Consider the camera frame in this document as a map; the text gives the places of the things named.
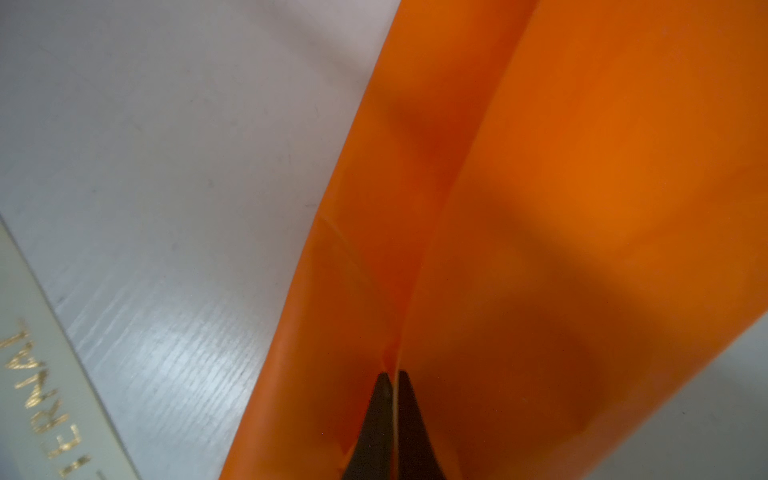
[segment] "white wooden surface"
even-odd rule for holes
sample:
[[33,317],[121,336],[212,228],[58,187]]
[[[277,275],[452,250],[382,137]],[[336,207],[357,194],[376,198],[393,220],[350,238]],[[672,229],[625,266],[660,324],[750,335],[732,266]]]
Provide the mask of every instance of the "white wooden surface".
[[[395,10],[0,0],[0,214],[144,480],[217,478]],[[766,346],[593,478],[768,478]]]

